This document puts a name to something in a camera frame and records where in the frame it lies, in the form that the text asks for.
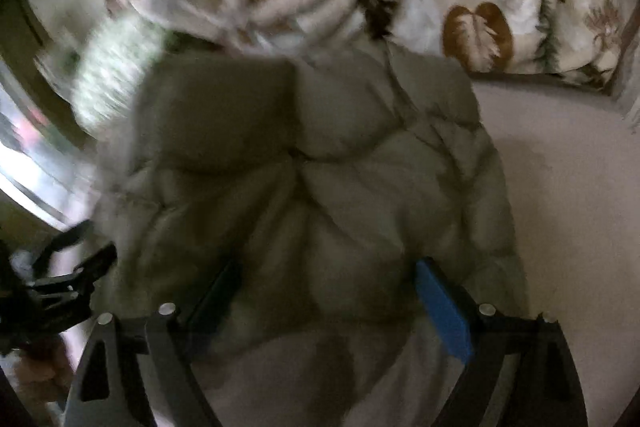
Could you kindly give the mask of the person's left hand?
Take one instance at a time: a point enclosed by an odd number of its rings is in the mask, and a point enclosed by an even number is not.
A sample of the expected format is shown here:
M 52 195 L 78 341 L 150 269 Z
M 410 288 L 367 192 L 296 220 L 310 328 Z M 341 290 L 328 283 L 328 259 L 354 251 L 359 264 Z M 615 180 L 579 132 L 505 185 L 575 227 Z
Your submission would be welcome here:
M 13 374 L 18 387 L 29 398 L 42 402 L 58 402 L 66 399 L 74 379 L 65 341 L 55 337 L 34 357 L 24 350 L 15 351 Z

